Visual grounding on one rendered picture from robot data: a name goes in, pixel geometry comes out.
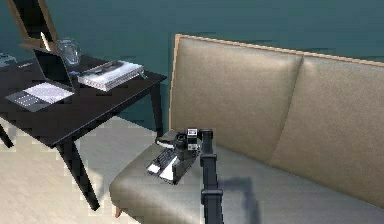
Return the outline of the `black table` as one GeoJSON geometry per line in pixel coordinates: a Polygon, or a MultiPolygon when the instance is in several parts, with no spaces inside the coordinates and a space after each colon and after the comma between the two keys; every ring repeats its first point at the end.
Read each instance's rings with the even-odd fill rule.
{"type": "Polygon", "coordinates": [[[62,103],[30,112],[6,97],[42,79],[35,59],[0,67],[0,117],[60,153],[92,210],[99,202],[75,141],[146,95],[151,96],[156,132],[163,134],[160,83],[163,75],[147,71],[109,92],[74,82],[75,94],[62,103]]]}

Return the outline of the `wooden framed dark picture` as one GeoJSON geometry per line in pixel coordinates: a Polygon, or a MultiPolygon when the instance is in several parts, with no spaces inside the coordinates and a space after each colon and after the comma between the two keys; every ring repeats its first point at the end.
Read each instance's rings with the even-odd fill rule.
{"type": "Polygon", "coordinates": [[[23,39],[20,47],[55,52],[58,36],[45,0],[5,1],[23,39]]]}

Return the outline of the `dark grey open laptop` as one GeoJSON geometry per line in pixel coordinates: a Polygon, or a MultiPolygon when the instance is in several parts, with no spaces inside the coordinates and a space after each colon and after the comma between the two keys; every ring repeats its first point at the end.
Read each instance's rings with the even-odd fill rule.
{"type": "Polygon", "coordinates": [[[10,94],[6,99],[30,112],[37,112],[72,96],[75,88],[61,56],[39,49],[33,52],[45,81],[10,94]]]}

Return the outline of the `clear glass vase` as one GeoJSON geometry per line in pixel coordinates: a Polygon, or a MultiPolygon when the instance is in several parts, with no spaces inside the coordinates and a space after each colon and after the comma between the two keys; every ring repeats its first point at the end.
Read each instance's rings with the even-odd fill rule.
{"type": "Polygon", "coordinates": [[[77,66],[81,61],[81,50],[73,38],[59,39],[56,43],[57,52],[68,66],[77,66]]]}

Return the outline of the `beige sofa with wooden frame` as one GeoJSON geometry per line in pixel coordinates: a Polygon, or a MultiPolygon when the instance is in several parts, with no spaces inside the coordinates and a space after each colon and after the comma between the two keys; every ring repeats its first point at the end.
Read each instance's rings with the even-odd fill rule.
{"type": "Polygon", "coordinates": [[[213,132],[224,224],[384,224],[384,63],[175,38],[172,132],[213,132]]]}

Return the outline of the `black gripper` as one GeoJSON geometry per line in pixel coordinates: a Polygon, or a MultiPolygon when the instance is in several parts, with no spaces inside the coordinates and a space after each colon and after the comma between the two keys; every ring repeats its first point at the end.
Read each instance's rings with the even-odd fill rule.
{"type": "Polygon", "coordinates": [[[188,149],[187,135],[178,133],[174,141],[174,149],[180,160],[186,160],[191,157],[191,151],[188,149]]]}

